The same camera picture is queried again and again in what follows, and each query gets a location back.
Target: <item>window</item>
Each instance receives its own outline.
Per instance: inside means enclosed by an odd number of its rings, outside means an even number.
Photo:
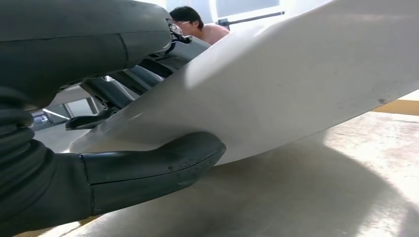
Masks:
[[[280,0],[216,0],[219,18],[244,12],[278,6]]]

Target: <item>man's shoulder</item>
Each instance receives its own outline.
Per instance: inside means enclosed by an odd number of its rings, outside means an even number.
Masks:
[[[220,26],[220,25],[215,25],[215,24],[208,24],[208,25],[204,25],[204,28],[206,28],[205,30],[208,31],[217,31],[217,32],[228,32],[229,30],[227,28],[225,28],[224,26]]]

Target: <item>concrete floor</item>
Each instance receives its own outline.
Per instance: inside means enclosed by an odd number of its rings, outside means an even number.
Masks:
[[[63,131],[37,138],[61,152],[83,133]],[[65,236],[418,237],[418,154],[419,117],[370,112]]]

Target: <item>metal frame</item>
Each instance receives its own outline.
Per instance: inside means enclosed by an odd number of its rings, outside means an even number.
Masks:
[[[281,16],[281,15],[285,15],[285,11],[270,13],[270,14],[261,15],[261,16],[250,17],[250,18],[246,18],[246,19],[242,19],[242,20],[237,20],[237,21],[228,21],[228,18],[222,18],[222,19],[219,19],[217,21],[217,24],[218,25],[221,25],[221,26],[224,26],[228,30],[230,30],[230,25],[244,23],[244,22],[249,22],[249,21],[254,21],[254,20],[259,20],[259,19],[273,17],[273,16]]]

